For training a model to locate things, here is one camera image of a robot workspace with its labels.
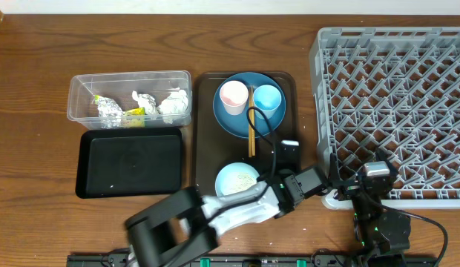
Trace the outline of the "foil snack wrapper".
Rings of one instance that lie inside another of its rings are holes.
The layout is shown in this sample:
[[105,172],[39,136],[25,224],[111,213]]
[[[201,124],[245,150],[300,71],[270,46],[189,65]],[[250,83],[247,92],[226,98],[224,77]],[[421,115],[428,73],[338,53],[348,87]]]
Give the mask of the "foil snack wrapper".
[[144,108],[134,108],[123,111],[115,100],[95,95],[94,104],[97,106],[99,117],[102,118],[102,128],[144,128],[145,121],[140,116],[145,115]]

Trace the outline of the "pile of white rice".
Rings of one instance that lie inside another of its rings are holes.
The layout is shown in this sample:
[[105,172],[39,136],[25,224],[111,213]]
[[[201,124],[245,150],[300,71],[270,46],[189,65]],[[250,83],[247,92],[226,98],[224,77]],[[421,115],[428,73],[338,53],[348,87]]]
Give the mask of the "pile of white rice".
[[257,180],[248,173],[234,173],[233,178],[231,179],[229,191],[237,193],[240,191],[245,191],[255,185]]

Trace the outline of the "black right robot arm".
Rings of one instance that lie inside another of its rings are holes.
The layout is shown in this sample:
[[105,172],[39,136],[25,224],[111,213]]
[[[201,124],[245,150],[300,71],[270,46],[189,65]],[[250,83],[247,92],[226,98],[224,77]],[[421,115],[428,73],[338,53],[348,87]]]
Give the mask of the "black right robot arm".
[[344,266],[405,266],[403,251],[410,247],[410,218],[389,211],[381,198],[393,187],[398,170],[386,154],[375,150],[375,160],[363,165],[352,179],[343,180],[338,158],[330,156],[329,187],[339,200],[349,200],[354,209],[354,232],[362,249],[344,260]]

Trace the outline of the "white napkin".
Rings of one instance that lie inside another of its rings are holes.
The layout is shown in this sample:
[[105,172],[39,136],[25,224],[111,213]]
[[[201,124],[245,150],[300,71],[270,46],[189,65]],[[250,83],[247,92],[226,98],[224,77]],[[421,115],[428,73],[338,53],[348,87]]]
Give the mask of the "white napkin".
[[188,94],[185,90],[171,92],[170,95],[162,100],[157,110],[162,115],[162,120],[166,124],[172,124],[179,119],[187,110]]

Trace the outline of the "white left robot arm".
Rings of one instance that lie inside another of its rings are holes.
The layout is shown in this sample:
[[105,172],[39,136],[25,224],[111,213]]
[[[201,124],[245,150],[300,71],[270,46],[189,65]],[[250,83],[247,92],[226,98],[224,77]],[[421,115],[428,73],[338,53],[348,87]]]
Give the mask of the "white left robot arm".
[[128,239],[140,266],[183,266],[219,245],[233,228],[291,213],[304,200],[327,188],[317,165],[299,173],[270,171],[245,191],[222,197],[184,188],[125,221]]

